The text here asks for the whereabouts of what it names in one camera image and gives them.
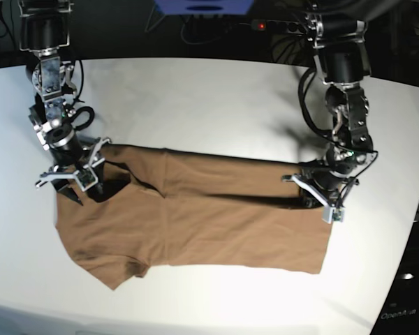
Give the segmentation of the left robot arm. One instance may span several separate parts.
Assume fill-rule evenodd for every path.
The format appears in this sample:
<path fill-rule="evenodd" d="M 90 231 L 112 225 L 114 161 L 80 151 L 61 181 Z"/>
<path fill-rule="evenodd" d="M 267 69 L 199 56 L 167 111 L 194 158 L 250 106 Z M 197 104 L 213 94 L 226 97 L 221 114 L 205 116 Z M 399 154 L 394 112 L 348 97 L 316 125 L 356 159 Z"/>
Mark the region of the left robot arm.
<path fill-rule="evenodd" d="M 357 184 L 357 168 L 367 169 L 377 158 L 367 127 L 369 102 L 361 81 L 369 76 L 365 49 L 367 23 L 347 10 L 352 1 L 308 1 L 305 7 L 308 39 L 314 50 L 314 67 L 300 79 L 298 99 L 308 127 L 329 146 L 324 157 L 303 170 L 311 196 L 340 210 L 346 196 Z M 311 118 L 306 96 L 313 80 L 327 85 L 325 106 L 332 128 L 319 128 Z"/>

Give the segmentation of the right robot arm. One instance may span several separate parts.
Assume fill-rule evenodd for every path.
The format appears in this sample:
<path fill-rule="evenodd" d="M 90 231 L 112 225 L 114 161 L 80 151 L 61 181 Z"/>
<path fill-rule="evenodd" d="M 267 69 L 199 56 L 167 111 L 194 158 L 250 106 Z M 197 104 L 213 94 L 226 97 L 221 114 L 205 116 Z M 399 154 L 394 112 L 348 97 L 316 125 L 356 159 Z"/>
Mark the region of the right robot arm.
<path fill-rule="evenodd" d="M 35 93 L 29 120 L 43 149 L 53 164 L 40 175 L 36 188 L 52 184 L 58 194 L 80 203 L 77 186 L 83 193 L 101 192 L 105 138 L 80 137 L 91 125 L 95 112 L 88 106 L 75 109 L 80 90 L 73 83 L 74 60 L 65 60 L 60 49 L 70 44 L 69 18 L 72 1 L 19 1 L 20 50 L 33 54 L 27 65 Z"/>

